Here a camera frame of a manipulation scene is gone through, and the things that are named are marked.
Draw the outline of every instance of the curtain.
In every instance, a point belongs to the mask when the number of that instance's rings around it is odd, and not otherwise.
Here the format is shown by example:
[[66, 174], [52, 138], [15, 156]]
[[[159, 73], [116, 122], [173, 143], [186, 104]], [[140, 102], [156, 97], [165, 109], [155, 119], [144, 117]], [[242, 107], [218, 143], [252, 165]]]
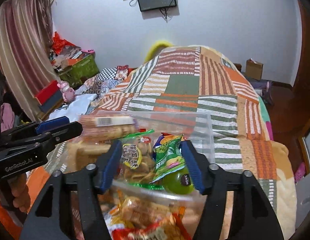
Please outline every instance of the curtain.
[[49, 0], [7, 0], [0, 7], [0, 69], [19, 105], [35, 121], [34, 95], [57, 79], [48, 58], [52, 44]]

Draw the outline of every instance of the patchwork quilt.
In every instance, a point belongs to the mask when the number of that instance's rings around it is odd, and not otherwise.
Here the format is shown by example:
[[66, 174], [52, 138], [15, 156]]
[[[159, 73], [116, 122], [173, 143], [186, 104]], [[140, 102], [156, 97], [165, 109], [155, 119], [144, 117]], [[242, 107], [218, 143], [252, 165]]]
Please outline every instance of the patchwork quilt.
[[[210, 113], [215, 162], [227, 171], [251, 170], [277, 214], [285, 239], [294, 233], [296, 192], [288, 150], [270, 140], [270, 120], [263, 101], [223, 54], [204, 46], [166, 48], [131, 72], [97, 105], [94, 111]], [[67, 172], [65, 145], [58, 145], [48, 155], [47, 165], [30, 175], [32, 202], [54, 170]], [[232, 203], [229, 193], [223, 239], [229, 232]]]
[[103, 96], [112, 88], [115, 88], [128, 76], [128, 65], [117, 66], [114, 68], [104, 68], [97, 75], [87, 79], [85, 83], [76, 90], [76, 95], [81, 94], [97, 94], [97, 98], [90, 103], [86, 114], [90, 114]]

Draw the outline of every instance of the wall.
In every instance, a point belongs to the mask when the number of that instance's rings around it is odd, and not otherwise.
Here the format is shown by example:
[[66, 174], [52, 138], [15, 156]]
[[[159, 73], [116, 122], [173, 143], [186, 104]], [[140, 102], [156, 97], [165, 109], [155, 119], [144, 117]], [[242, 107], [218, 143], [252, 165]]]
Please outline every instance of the wall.
[[129, 2], [56, 0], [55, 28], [70, 42], [95, 49], [100, 69], [137, 67], [150, 46], [165, 39], [213, 47], [243, 67], [252, 57], [264, 63], [264, 79], [295, 79], [301, 42], [297, 0], [178, 0], [168, 23], [159, 11], [141, 13]]

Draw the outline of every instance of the purple cloth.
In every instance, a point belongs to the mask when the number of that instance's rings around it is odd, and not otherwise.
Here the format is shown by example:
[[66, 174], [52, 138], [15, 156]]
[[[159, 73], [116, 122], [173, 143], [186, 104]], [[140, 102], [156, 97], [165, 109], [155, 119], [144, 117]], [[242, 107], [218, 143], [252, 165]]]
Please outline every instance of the purple cloth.
[[11, 105], [8, 103], [3, 103], [0, 107], [0, 123], [1, 131], [6, 131], [13, 128], [15, 120], [15, 114], [11, 109]]
[[271, 122], [269, 122], [269, 121], [266, 121], [266, 128], [267, 128], [267, 130], [268, 130], [268, 134], [269, 134], [269, 136], [270, 136], [270, 140], [274, 140], [274, 138], [273, 138], [273, 130], [272, 130], [272, 124], [271, 124]]

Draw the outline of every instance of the green snack bag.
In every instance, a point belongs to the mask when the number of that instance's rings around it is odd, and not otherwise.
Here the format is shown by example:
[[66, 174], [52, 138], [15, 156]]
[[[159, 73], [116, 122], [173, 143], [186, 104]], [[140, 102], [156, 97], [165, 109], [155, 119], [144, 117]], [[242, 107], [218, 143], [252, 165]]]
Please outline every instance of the green snack bag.
[[156, 151], [156, 173], [153, 182], [165, 177], [167, 174], [173, 173], [184, 168], [185, 160], [179, 151], [179, 144], [181, 143], [183, 135], [164, 143], [157, 147]]

